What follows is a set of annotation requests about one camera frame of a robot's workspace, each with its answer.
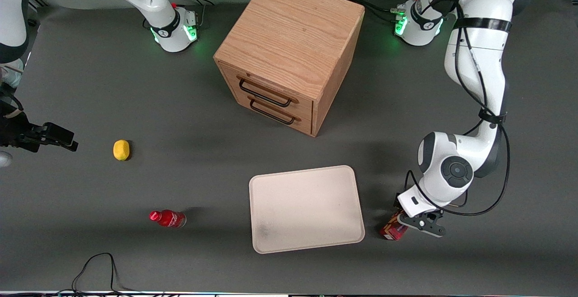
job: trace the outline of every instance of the drawer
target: drawer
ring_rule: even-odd
[[[235,70],[229,66],[221,64],[221,68],[231,91],[233,91],[237,99],[250,95],[260,100],[260,102],[276,108],[276,110],[311,120],[311,100],[272,89],[264,85],[262,81],[255,79],[254,76],[248,76],[247,73]]]
[[[293,116],[286,111],[281,110],[277,106],[272,106],[267,102],[254,97],[252,95],[243,95],[237,97],[237,102],[250,110],[275,120],[281,124],[285,124],[289,128],[303,132],[306,135],[311,135],[311,118]]]

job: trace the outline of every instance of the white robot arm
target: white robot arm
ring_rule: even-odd
[[[126,0],[146,18],[154,38],[168,52],[186,49],[197,39],[196,15],[168,0]]]
[[[28,46],[28,0],[0,0],[0,63],[22,56]]]
[[[500,141],[506,135],[502,126],[507,89],[502,52],[512,15],[522,11],[529,1],[409,0],[398,7],[407,8],[409,13],[396,25],[395,34],[414,46],[431,42],[438,33],[442,17],[457,10],[446,50],[445,69],[450,78],[464,87],[482,107],[477,135],[432,132],[421,141],[418,163],[424,176],[418,184],[398,196],[409,216],[399,219],[401,223],[442,236],[439,227],[432,226],[432,231],[424,225],[427,214],[446,210],[443,207],[461,196],[474,177],[484,177],[497,167]]]

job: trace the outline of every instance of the red bottle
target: red bottle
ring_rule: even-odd
[[[172,210],[153,211],[149,214],[149,219],[156,221],[163,227],[183,227],[186,224],[186,216]]]

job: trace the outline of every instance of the cable connector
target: cable connector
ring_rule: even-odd
[[[396,15],[405,16],[405,9],[401,9],[401,8],[392,8],[392,9],[390,9],[390,13],[392,13],[392,14],[396,14]]]

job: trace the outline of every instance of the green led light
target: green led light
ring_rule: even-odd
[[[438,26],[438,30],[435,31],[435,34],[438,35],[439,31],[442,29],[442,23],[443,23],[443,19],[439,21],[439,26]]]
[[[403,17],[396,26],[396,34],[401,35],[403,34],[403,30],[405,30],[405,26],[407,25],[407,17]]]
[[[157,38],[157,34],[154,33],[153,28],[150,28],[151,33],[154,36],[154,41],[158,43],[158,38]]]
[[[186,36],[188,36],[188,39],[193,42],[194,40],[196,40],[196,27],[195,26],[186,26],[183,25],[182,29],[184,29],[184,31],[186,32]]]

